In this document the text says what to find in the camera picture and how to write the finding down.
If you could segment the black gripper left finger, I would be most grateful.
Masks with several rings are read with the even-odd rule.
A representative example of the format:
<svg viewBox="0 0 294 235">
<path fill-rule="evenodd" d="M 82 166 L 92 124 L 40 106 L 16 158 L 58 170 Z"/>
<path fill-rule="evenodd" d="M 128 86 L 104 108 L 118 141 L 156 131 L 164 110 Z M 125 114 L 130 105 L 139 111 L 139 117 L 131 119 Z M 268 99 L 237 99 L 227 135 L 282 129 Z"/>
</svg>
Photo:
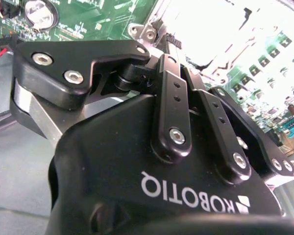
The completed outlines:
<svg viewBox="0 0 294 235">
<path fill-rule="evenodd" d="M 134 40 L 23 42 L 13 60 L 12 98 L 57 145 L 87 104 L 130 92 L 156 99 L 151 146 L 173 164 L 192 149 L 187 83 L 177 57 Z"/>
</svg>

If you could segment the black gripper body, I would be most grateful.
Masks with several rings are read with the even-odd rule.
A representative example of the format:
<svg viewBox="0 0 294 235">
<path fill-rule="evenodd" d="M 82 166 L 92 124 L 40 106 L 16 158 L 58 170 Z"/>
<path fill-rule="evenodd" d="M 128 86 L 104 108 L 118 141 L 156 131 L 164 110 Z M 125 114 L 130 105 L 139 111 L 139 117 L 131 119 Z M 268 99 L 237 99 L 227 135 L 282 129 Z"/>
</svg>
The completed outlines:
<svg viewBox="0 0 294 235">
<path fill-rule="evenodd" d="M 50 235 L 275 234 L 280 207 L 256 172 L 229 185 L 207 151 L 201 118 L 177 164 L 150 146 L 154 98 L 131 99 L 70 128 L 52 168 L 58 188 Z"/>
</svg>

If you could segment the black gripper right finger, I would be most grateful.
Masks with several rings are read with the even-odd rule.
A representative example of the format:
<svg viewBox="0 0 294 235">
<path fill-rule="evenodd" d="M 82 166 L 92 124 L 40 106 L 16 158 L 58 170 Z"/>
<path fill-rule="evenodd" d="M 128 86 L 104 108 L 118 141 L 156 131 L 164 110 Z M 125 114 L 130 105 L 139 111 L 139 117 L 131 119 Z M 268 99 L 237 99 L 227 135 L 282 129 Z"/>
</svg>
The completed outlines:
<svg viewBox="0 0 294 235">
<path fill-rule="evenodd" d="M 232 185 L 256 173 L 276 188 L 294 180 L 294 165 L 221 87 L 206 89 L 199 74 L 184 67 L 191 103 L 199 110 L 218 174 Z"/>
</svg>

